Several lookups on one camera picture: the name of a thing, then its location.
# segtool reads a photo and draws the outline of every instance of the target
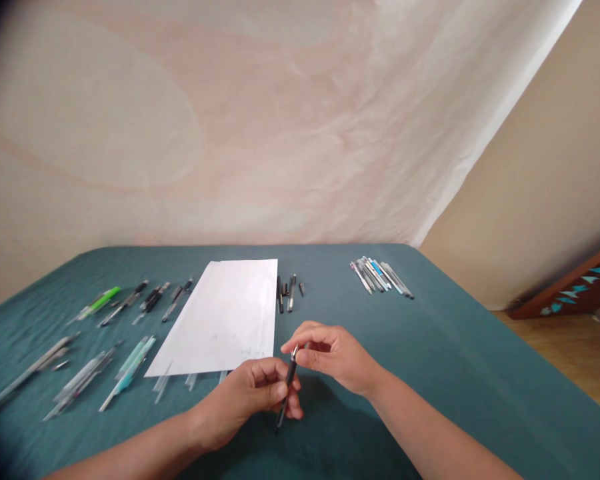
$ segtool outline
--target hand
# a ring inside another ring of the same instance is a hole
[[[382,367],[362,345],[342,327],[329,327],[306,321],[296,330],[281,350],[290,353],[296,345],[298,365],[332,376],[344,388],[368,397]]]
[[[204,451],[224,447],[240,427],[258,411],[280,410],[280,402],[289,394],[287,418],[301,419],[297,375],[287,390],[287,364],[279,358],[247,360],[208,396],[187,412],[192,419],[194,436]]]

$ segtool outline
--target colorful painting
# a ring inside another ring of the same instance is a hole
[[[594,313],[598,308],[600,252],[509,315],[514,319],[551,317]]]

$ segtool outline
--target green pen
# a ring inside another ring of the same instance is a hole
[[[102,308],[104,306],[104,304],[106,304],[106,302],[111,300],[113,298],[113,296],[116,293],[118,293],[119,291],[120,291],[120,287],[114,287],[111,290],[107,290],[106,292],[104,292],[102,294],[102,296],[100,298],[98,298],[98,300],[96,300],[91,305],[88,305],[88,306],[84,307],[82,310],[80,310],[80,313],[78,313],[76,318],[71,320],[67,325],[69,325],[72,322],[75,322],[76,320],[81,321],[81,320],[84,320],[85,318],[87,318],[88,316],[93,315],[98,310],[100,310],[100,308]]]

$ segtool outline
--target left hand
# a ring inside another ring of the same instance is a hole
[[[298,391],[300,380],[294,375],[287,392],[287,364],[279,358],[247,360],[208,396],[187,412],[192,419],[195,436],[206,451],[224,447],[252,414],[279,411],[280,402],[289,394],[286,416],[301,419]]]

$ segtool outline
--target teal tablecloth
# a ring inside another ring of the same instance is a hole
[[[369,296],[349,268],[362,255],[390,263],[415,300],[396,292]],[[33,478],[84,459],[192,407],[216,386],[218,373],[202,375],[192,392],[184,377],[172,377],[154,405],[155,380],[139,377],[98,413],[114,372],[138,340],[150,334],[159,339],[143,375],[173,324],[159,320],[165,302],[135,327],[137,305],[106,329],[96,329],[94,319],[65,326],[99,291],[119,285],[123,299],[144,279],[150,280],[148,291],[157,283],[198,278],[212,260],[268,258],[279,259],[283,279],[296,273],[307,288],[304,298],[296,296],[292,314],[276,316],[274,355],[281,356],[280,345],[304,320],[340,324],[522,476],[600,478],[600,406],[404,245],[116,247],[76,257],[0,305],[0,390],[61,337],[82,330],[68,368],[38,375],[0,410],[0,475]],[[124,344],[114,362],[84,396],[41,423],[60,388],[118,340]],[[201,458],[183,476],[417,476],[364,399],[324,375],[300,369],[299,376],[302,421],[286,422],[275,437],[274,417],[256,415],[226,448]]]

